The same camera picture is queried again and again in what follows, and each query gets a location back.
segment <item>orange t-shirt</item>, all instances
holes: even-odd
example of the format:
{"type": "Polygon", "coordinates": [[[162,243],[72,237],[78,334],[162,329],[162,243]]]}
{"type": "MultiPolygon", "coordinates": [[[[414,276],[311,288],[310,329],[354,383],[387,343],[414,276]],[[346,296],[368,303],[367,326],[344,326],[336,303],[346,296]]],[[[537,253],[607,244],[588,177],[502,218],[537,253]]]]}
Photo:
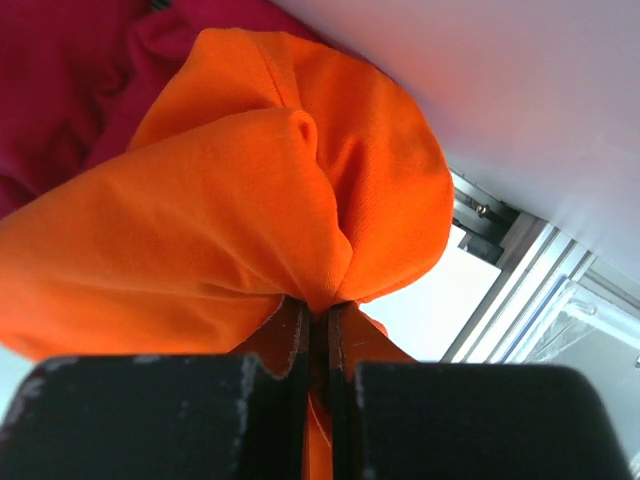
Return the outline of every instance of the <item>orange t-shirt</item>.
{"type": "Polygon", "coordinates": [[[0,222],[0,340],[35,360],[228,352],[283,294],[322,312],[413,282],[452,205],[419,108],[376,68],[205,30],[125,154],[0,222]]]}

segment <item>white surface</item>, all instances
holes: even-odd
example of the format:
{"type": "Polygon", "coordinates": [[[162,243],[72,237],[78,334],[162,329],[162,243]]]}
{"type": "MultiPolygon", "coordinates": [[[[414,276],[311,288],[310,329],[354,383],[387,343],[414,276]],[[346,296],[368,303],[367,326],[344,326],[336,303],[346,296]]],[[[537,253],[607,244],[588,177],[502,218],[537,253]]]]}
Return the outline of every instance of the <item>white surface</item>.
{"type": "Polygon", "coordinates": [[[0,423],[16,388],[31,368],[30,361],[14,355],[0,345],[0,423]]]}
{"type": "Polygon", "coordinates": [[[275,0],[418,99],[449,161],[640,281],[640,2],[275,0]]]}
{"type": "Polygon", "coordinates": [[[464,252],[464,231],[452,227],[438,264],[406,288],[364,304],[389,338],[420,361],[439,361],[493,285],[500,270],[464,252]]]}

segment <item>white panel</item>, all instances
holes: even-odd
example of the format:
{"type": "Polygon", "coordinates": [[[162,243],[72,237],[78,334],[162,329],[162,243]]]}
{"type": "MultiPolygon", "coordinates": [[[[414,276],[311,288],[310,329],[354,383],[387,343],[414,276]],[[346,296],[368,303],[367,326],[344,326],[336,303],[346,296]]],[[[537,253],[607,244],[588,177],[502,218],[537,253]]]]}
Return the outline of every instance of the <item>white panel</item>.
{"type": "Polygon", "coordinates": [[[0,345],[0,423],[22,379],[33,364],[0,345]]]}
{"type": "Polygon", "coordinates": [[[405,85],[457,170],[640,281],[640,2],[275,3],[405,85]]]}
{"type": "Polygon", "coordinates": [[[439,361],[500,274],[458,248],[464,231],[452,227],[438,264],[417,282],[361,306],[389,338],[420,361],[439,361]]]}

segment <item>orange cloth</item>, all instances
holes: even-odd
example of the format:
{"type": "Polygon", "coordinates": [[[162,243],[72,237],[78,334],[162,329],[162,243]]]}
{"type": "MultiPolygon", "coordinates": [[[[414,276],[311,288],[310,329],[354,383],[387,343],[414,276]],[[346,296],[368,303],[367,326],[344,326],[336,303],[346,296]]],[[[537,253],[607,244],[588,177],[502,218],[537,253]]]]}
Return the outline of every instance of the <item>orange cloth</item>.
{"type": "Polygon", "coordinates": [[[452,205],[420,110],[374,67],[205,30],[127,153],[0,223],[0,339],[33,359],[227,352],[283,293],[321,312],[416,280],[452,205]]]}

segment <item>pink fabric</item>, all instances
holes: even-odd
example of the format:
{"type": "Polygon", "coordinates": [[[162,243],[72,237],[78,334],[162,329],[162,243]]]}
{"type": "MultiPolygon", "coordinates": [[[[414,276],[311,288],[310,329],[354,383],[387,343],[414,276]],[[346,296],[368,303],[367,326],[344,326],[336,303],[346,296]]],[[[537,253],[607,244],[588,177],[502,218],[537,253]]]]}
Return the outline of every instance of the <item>pink fabric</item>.
{"type": "Polygon", "coordinates": [[[0,218],[122,153],[207,27],[317,40],[266,0],[0,2],[0,218]]]}

